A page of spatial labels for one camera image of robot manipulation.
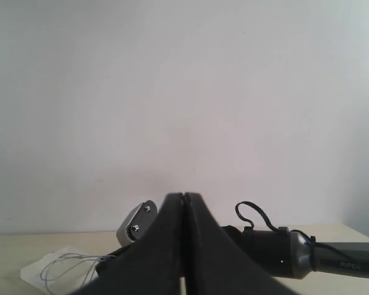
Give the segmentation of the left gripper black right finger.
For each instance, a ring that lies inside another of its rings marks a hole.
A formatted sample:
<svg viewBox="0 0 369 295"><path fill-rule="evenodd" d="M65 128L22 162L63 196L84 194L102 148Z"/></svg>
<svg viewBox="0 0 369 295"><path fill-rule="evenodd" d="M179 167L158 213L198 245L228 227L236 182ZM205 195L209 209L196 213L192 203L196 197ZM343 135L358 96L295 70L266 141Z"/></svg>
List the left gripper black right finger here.
<svg viewBox="0 0 369 295"><path fill-rule="evenodd" d="M193 192L184 194L183 275L186 294L295 294L256 265Z"/></svg>

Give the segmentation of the right robot arm dark grey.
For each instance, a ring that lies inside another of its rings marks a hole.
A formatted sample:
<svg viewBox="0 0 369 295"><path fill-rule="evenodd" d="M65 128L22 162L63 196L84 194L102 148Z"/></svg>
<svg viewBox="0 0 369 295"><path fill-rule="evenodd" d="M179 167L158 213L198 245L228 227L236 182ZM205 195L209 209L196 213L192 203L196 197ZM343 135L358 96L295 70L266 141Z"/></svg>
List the right robot arm dark grey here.
<svg viewBox="0 0 369 295"><path fill-rule="evenodd" d="M322 243L300 230L222 229L273 277L301 280L311 272L323 272L369 278L369 242Z"/></svg>

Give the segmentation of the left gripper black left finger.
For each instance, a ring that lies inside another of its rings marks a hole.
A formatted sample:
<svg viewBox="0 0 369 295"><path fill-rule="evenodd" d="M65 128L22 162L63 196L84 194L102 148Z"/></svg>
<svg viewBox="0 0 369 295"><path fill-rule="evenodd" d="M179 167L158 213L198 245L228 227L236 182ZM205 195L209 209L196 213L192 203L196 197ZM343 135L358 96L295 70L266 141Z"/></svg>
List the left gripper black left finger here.
<svg viewBox="0 0 369 295"><path fill-rule="evenodd" d="M180 294L183 212L183 194L168 194L144 236L74 294Z"/></svg>

